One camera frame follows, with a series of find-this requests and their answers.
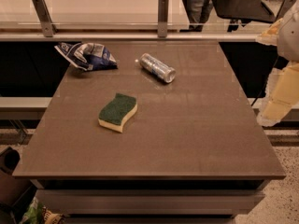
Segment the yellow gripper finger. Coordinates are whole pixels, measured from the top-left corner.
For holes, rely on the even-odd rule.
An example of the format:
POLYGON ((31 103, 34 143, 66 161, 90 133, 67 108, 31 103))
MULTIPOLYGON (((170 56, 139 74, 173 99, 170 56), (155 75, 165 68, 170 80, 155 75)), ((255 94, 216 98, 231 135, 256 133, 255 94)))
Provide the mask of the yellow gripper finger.
POLYGON ((270 25, 268 29, 261 32, 256 38, 255 41, 266 45, 266 46, 278 46, 282 45, 282 39, 279 36, 279 29, 283 19, 278 19, 273 24, 270 25))
POLYGON ((272 127, 281 122, 298 103, 299 63, 288 62, 283 69, 272 69, 257 121, 264 127, 272 127))

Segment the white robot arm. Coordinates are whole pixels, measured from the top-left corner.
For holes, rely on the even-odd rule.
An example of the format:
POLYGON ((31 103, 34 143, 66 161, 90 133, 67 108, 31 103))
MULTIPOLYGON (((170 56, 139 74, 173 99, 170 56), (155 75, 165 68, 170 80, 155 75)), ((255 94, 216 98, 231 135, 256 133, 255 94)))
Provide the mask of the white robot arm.
POLYGON ((272 68, 259 108, 258 123, 271 127, 299 103, 299 4, 295 3, 281 19, 259 34, 256 41, 276 46, 278 56, 288 61, 282 69, 272 68))

